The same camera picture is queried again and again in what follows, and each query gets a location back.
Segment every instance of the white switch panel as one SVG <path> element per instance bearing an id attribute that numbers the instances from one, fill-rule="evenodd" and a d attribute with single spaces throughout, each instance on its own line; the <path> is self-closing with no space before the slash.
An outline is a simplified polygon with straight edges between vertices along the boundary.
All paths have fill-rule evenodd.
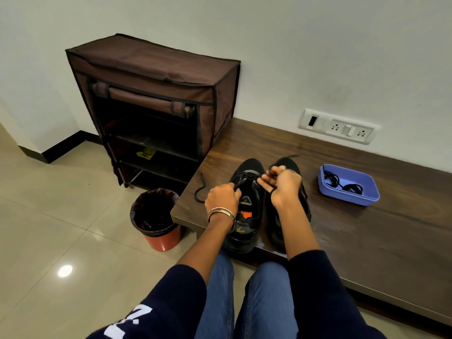
<path id="1" fill-rule="evenodd" d="M 369 144 L 381 129 L 381 126 L 378 125 L 346 119 L 311 109 L 305 110 L 298 127 L 303 130 L 311 130 L 362 144 Z"/>

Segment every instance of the plastic container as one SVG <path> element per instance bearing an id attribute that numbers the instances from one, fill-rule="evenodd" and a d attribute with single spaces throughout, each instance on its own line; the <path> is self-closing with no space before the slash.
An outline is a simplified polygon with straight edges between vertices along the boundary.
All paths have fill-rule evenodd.
<path id="1" fill-rule="evenodd" d="M 156 251 L 167 251 L 182 239 L 181 227 L 171 219 L 170 212 L 179 199 L 172 190 L 158 188 L 139 195 L 130 210 L 133 226 Z"/>
<path id="2" fill-rule="evenodd" d="M 363 188 L 363 194 L 350 193 L 342 190 L 340 186 L 333 188 L 326 184 L 323 170 L 329 171 L 337 175 L 340 179 L 340 184 L 359 184 Z M 318 175 L 320 192 L 332 198 L 338 198 L 347 202 L 356 203 L 362 206 L 369 206 L 380 199 L 380 193 L 376 187 L 375 181 L 368 174 L 342 168 L 336 165 L 324 164 L 320 168 Z"/>

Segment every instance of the navy blue shirt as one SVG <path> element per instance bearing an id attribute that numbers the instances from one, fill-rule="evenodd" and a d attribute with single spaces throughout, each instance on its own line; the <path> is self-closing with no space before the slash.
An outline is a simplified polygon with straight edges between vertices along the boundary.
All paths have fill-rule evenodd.
<path id="1" fill-rule="evenodd" d="M 366 338 L 385 336 L 366 325 L 326 253 L 307 251 L 287 264 L 298 338 Z M 95 331 L 87 339 L 163 339 L 195 337 L 207 289 L 201 275 L 175 265 L 123 320 Z"/>

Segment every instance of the shoe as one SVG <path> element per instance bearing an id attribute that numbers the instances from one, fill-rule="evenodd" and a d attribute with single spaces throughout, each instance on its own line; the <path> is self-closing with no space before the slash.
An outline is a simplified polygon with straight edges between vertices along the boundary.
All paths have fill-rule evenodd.
<path id="1" fill-rule="evenodd" d="M 234 172 L 230 182 L 234 190 L 240 188 L 242 197 L 235 217 L 234 230 L 223 242 L 223 248 L 235 253 L 248 253 L 254 247 L 254 235 L 262 222 L 264 189 L 257 179 L 265 173 L 262 163 L 251 158 L 243 162 Z"/>
<path id="2" fill-rule="evenodd" d="M 283 157 L 280 158 L 276 163 L 271 165 L 269 169 L 272 168 L 272 166 L 280 166 L 284 165 L 287 169 L 291 169 L 295 171 L 297 174 L 301 175 L 300 169 L 298 169 L 297 164 L 290 159 L 289 157 Z M 303 206 L 303 209 L 306 213 L 306 216 L 308 217 L 309 222 L 311 222 L 311 211 L 309 209 L 308 205 L 308 196 L 305 191 L 305 187 L 303 187 L 303 181 L 300 186 L 300 190 L 298 191 L 298 198 L 300 199 L 300 203 Z M 280 251 L 285 252 L 286 247 L 284 245 L 284 238 L 282 234 L 282 228 L 281 228 L 281 222 L 279 220 L 278 212 L 276 211 L 275 207 L 272 204 L 272 201 L 270 197 L 267 197 L 266 201 L 266 211 L 267 211 L 267 217 L 268 217 L 268 226 L 267 226 L 267 234 L 268 238 L 272 242 L 273 245 Z"/>

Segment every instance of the brown fabric shoe rack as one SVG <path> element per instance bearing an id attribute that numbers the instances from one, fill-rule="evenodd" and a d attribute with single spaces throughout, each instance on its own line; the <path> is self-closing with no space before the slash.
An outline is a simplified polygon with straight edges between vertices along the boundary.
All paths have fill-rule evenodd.
<path id="1" fill-rule="evenodd" d="M 233 116 L 240 61 L 123 34 L 66 54 L 119 184 L 181 194 Z"/>

